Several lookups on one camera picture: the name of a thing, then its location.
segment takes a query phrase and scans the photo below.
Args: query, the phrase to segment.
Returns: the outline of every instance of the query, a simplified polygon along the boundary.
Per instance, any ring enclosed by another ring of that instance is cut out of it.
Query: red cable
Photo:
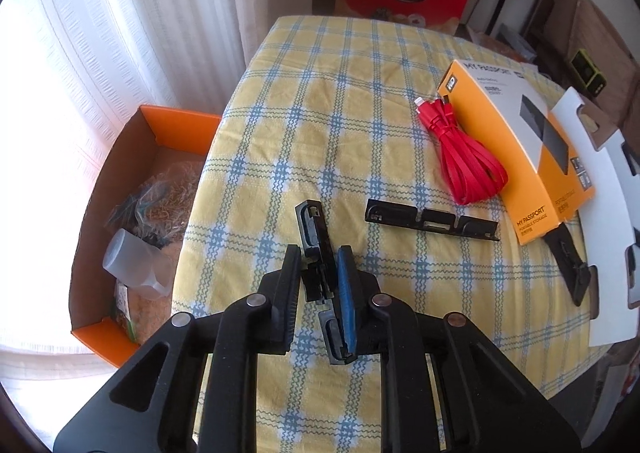
[[[450,103],[417,98],[418,119],[440,142],[440,166],[457,204],[480,202],[498,194],[509,179],[500,162],[458,128]]]

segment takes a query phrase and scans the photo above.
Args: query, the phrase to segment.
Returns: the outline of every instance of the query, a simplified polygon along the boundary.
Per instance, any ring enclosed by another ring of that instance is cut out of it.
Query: clear plastic bag
[[[148,179],[112,212],[106,226],[123,227],[145,242],[162,248],[181,242],[198,188],[202,163],[177,162]]]

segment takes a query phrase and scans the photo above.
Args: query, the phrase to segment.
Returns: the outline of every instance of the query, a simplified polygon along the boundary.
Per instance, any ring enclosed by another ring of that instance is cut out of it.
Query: yellow checkered tablecloth
[[[184,238],[174,311],[204,316],[257,289],[300,236],[294,207],[324,205],[332,244],[417,311],[461,311],[550,397],[606,347],[589,348],[589,299],[571,302],[539,239],[520,247],[499,198],[459,207],[440,177],[416,96],[434,98],[454,58],[523,71],[457,38],[386,22],[314,16],[274,25],[226,107]],[[368,198],[489,218],[499,243],[364,222]],[[577,220],[570,224],[582,247]],[[377,451],[380,361],[331,367],[317,307],[298,308],[291,353],[258,362],[258,450]]]

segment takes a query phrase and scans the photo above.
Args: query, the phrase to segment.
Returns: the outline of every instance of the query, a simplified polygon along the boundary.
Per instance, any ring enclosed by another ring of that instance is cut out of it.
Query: white curtain
[[[0,381],[48,445],[113,372],[69,334],[67,308],[111,145],[139,104],[222,113],[267,19],[267,0],[0,4]]]

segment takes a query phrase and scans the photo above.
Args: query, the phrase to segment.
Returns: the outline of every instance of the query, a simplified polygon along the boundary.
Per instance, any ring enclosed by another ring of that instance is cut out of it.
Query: white plastic container
[[[118,229],[111,239],[102,266],[146,299],[158,299],[172,292],[171,259],[124,229]]]

